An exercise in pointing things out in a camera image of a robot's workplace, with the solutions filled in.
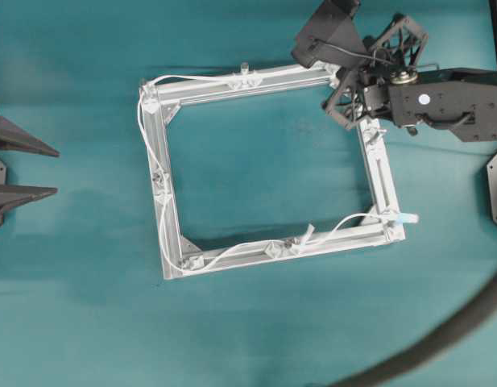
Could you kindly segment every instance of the rectangular metal frame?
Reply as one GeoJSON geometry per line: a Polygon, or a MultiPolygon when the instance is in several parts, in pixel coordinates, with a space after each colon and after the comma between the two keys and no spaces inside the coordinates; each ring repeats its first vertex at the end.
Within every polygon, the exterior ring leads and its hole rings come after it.
{"type": "MultiPolygon", "coordinates": [[[[405,239],[404,227],[401,223],[388,223],[375,218],[365,218],[356,227],[343,228],[324,240],[329,233],[313,233],[308,235],[311,245],[305,245],[299,251],[292,248],[278,248],[275,245],[261,241],[239,246],[235,250],[221,248],[211,251],[202,251],[180,232],[176,195],[174,194],[170,156],[168,152],[167,129],[175,114],[183,106],[205,102],[215,102],[231,98],[242,98],[259,94],[270,94],[291,89],[301,89],[330,85],[336,88],[338,79],[335,74],[337,66],[318,62],[310,69],[299,65],[284,66],[260,71],[249,71],[247,66],[240,73],[235,74],[233,80],[226,83],[192,80],[178,81],[157,86],[141,88],[143,101],[141,104],[144,128],[147,140],[163,168],[150,158],[149,166],[152,177],[155,214],[157,224],[164,211],[164,230],[159,241],[161,255],[167,253],[167,259],[180,267],[190,260],[200,260],[206,264],[220,254],[224,256],[210,270],[224,270],[253,264],[289,260],[305,256],[315,256],[331,252],[340,252],[353,248],[380,246],[405,239]],[[161,178],[167,179],[168,189],[157,183],[161,178]]],[[[373,206],[371,212],[382,214],[386,211],[400,212],[395,186],[391,176],[390,165],[383,140],[385,130],[381,129],[378,120],[365,120],[358,127],[358,137],[361,144],[367,177],[370,183],[373,206]]],[[[303,235],[295,235],[282,239],[286,245],[290,241],[297,241],[303,235]]],[[[173,268],[162,256],[162,266],[165,279],[186,277],[207,273],[183,273],[173,268]]]]}

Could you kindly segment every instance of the teal table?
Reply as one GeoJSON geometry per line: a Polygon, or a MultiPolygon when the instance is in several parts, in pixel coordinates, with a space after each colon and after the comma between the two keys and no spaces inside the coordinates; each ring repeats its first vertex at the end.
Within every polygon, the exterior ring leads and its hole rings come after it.
{"type": "MultiPolygon", "coordinates": [[[[1,113],[61,152],[1,152],[56,186],[0,229],[0,387],[322,385],[411,343],[497,267],[484,165],[497,144],[388,125],[403,243],[182,281],[160,273],[142,77],[292,63],[318,1],[0,1],[1,113]]],[[[484,0],[365,2],[364,33],[410,14],[423,62],[495,68],[484,0]]],[[[311,89],[183,111],[170,130],[183,232],[204,248],[327,229],[370,202],[354,133],[311,89]]],[[[497,386],[497,318],[400,387],[497,386]]]]}

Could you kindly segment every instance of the black cable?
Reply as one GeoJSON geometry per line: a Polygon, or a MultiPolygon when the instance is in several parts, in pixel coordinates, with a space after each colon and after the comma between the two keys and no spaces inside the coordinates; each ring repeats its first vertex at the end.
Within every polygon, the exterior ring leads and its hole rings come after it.
{"type": "Polygon", "coordinates": [[[411,347],[329,387],[374,387],[411,372],[449,349],[497,312],[497,273],[458,312],[411,347]]]}
{"type": "Polygon", "coordinates": [[[311,37],[311,39],[315,42],[315,43],[320,43],[320,44],[323,44],[327,47],[330,47],[330,48],[334,48],[335,50],[338,50],[340,52],[344,52],[346,55],[350,55],[350,56],[356,56],[357,58],[364,58],[364,59],[370,59],[370,60],[377,60],[378,62],[382,62],[382,63],[385,63],[386,65],[393,65],[394,63],[393,62],[390,62],[389,60],[385,60],[385,59],[382,59],[382,58],[378,58],[376,56],[370,56],[370,55],[367,55],[367,54],[360,54],[358,52],[352,52],[352,51],[349,51],[349,50],[346,50],[342,47],[339,47],[335,44],[331,44],[329,42],[325,42],[324,40],[321,40],[321,39],[318,39],[318,38],[313,38],[311,37]]]}
{"type": "Polygon", "coordinates": [[[439,131],[453,131],[461,125],[464,125],[474,117],[472,113],[465,113],[460,119],[455,121],[434,121],[428,114],[417,114],[416,118],[422,120],[425,124],[429,125],[432,129],[439,131]]]}

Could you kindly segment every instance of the black spike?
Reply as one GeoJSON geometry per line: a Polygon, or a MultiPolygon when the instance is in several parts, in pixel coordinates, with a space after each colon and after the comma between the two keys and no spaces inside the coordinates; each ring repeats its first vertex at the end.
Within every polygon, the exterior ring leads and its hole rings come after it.
{"type": "Polygon", "coordinates": [[[60,154],[49,145],[0,116],[0,150],[35,153],[58,157],[60,154]]]}
{"type": "Polygon", "coordinates": [[[16,207],[56,194],[58,189],[0,184],[0,226],[3,215],[16,207]]]}

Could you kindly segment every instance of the white cable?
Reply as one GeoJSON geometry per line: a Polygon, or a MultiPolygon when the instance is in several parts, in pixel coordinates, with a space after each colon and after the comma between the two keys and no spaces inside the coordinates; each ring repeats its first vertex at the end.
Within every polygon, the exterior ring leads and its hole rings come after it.
{"type": "MultiPolygon", "coordinates": [[[[275,72],[271,73],[271,75],[273,77],[275,77],[275,76],[279,76],[279,75],[286,75],[286,74],[289,74],[289,73],[293,73],[295,71],[296,71],[296,69],[294,69],[294,68],[293,69],[285,69],[285,70],[275,71],[275,72]]],[[[162,77],[157,77],[154,80],[148,82],[148,85],[156,85],[158,82],[163,81],[164,79],[168,79],[168,78],[182,78],[182,79],[195,80],[195,81],[210,81],[212,83],[228,84],[229,81],[237,81],[239,79],[239,77],[240,77],[239,75],[231,75],[231,76],[224,76],[224,77],[194,77],[194,76],[181,76],[181,75],[164,75],[162,77]]],[[[141,111],[142,111],[143,98],[144,98],[144,93],[141,93],[141,95],[139,97],[139,102],[137,104],[137,124],[139,125],[139,130],[141,131],[141,135],[142,135],[144,143],[146,145],[146,149],[147,149],[148,155],[156,163],[156,165],[157,165],[158,169],[160,170],[160,172],[163,173],[164,172],[164,168],[162,168],[162,164],[157,159],[157,156],[156,156],[153,148],[151,147],[151,145],[150,145],[150,143],[148,141],[147,133],[146,133],[146,131],[144,129],[144,125],[143,125],[143,122],[142,122],[141,111]]],[[[167,179],[165,179],[163,177],[162,178],[162,182],[164,184],[164,191],[167,192],[167,193],[170,192],[170,187],[168,186],[167,179]]],[[[241,247],[252,246],[252,245],[262,244],[262,243],[268,243],[268,245],[270,243],[278,243],[278,244],[285,245],[285,242],[282,241],[282,240],[279,240],[279,239],[269,239],[269,240],[263,240],[263,241],[257,241],[257,242],[241,243],[241,244],[238,244],[236,246],[233,246],[232,248],[227,248],[224,252],[222,252],[219,256],[215,257],[211,262],[209,262],[203,268],[199,268],[197,270],[187,270],[187,269],[181,268],[181,267],[173,264],[170,261],[168,254],[164,250],[165,243],[163,242],[162,237],[163,237],[163,235],[166,234],[166,230],[165,230],[165,227],[164,227],[164,216],[166,214],[167,207],[168,207],[168,202],[164,200],[163,203],[162,203],[162,211],[161,211],[161,214],[160,214],[159,227],[158,227],[159,244],[160,244],[160,248],[162,250],[162,255],[164,257],[164,260],[172,268],[174,268],[175,270],[178,270],[178,271],[182,272],[183,274],[196,274],[196,273],[207,272],[220,259],[224,258],[228,254],[230,254],[232,251],[234,251],[234,250],[236,250],[238,248],[241,248],[241,247]]],[[[388,215],[364,214],[364,213],[352,214],[352,215],[347,216],[344,219],[342,219],[341,222],[339,222],[337,224],[337,226],[329,234],[327,234],[327,236],[325,238],[314,240],[311,243],[309,241],[306,241],[305,243],[303,243],[303,245],[304,246],[314,246],[314,245],[322,244],[322,243],[330,240],[333,237],[333,235],[339,230],[339,228],[343,224],[345,224],[346,222],[348,222],[349,220],[351,220],[353,218],[376,218],[376,219],[379,219],[381,221],[386,221],[386,220],[387,221],[391,221],[389,214],[388,215]]]]}
{"type": "MultiPolygon", "coordinates": [[[[141,96],[139,98],[139,102],[137,104],[137,124],[139,125],[139,130],[141,131],[141,136],[143,137],[144,143],[146,145],[146,149],[148,151],[148,155],[157,164],[157,166],[159,167],[160,171],[163,172],[164,169],[162,168],[161,163],[157,159],[157,156],[155,155],[155,152],[154,152],[153,148],[151,147],[151,145],[150,145],[150,143],[148,141],[147,133],[146,133],[146,130],[144,129],[144,125],[143,125],[143,122],[142,122],[141,105],[143,103],[143,97],[144,97],[144,94],[141,94],[141,96]]],[[[163,178],[162,182],[164,183],[164,190],[166,192],[169,192],[169,187],[168,187],[167,180],[163,178]]],[[[165,243],[162,240],[162,237],[163,237],[163,235],[166,234],[166,230],[165,230],[165,227],[164,227],[164,216],[166,215],[166,209],[167,208],[168,208],[168,204],[167,204],[166,201],[164,201],[162,203],[162,211],[160,213],[160,220],[159,220],[159,227],[158,227],[159,244],[160,244],[160,248],[162,249],[162,255],[164,257],[164,260],[166,262],[168,262],[168,264],[172,268],[174,268],[175,270],[178,270],[178,271],[182,272],[183,274],[191,274],[191,273],[196,274],[196,273],[206,272],[210,268],[212,268],[221,258],[224,258],[227,254],[231,253],[233,250],[235,250],[237,248],[241,248],[241,247],[245,247],[245,246],[250,246],[250,245],[253,245],[253,244],[259,244],[259,243],[281,243],[281,244],[284,244],[284,242],[282,240],[277,240],[277,239],[269,239],[269,240],[263,240],[263,241],[257,241],[257,242],[241,243],[241,244],[238,244],[236,246],[233,246],[232,248],[226,249],[223,253],[221,253],[219,256],[217,256],[216,258],[214,258],[210,263],[208,263],[203,268],[199,268],[197,270],[187,270],[187,269],[181,268],[181,267],[173,264],[169,260],[169,256],[168,256],[168,254],[164,250],[165,243]]]]}
{"type": "Polygon", "coordinates": [[[377,214],[365,214],[365,213],[358,213],[358,214],[352,214],[349,215],[345,218],[343,218],[337,226],[329,233],[327,236],[321,239],[316,239],[314,241],[311,241],[311,243],[306,243],[306,246],[316,246],[317,244],[322,244],[324,242],[327,242],[328,240],[332,239],[333,235],[338,232],[338,230],[343,226],[345,223],[347,223],[349,220],[352,220],[354,218],[375,218],[379,219],[381,221],[388,220],[389,216],[388,215],[377,215],[377,214]]]}

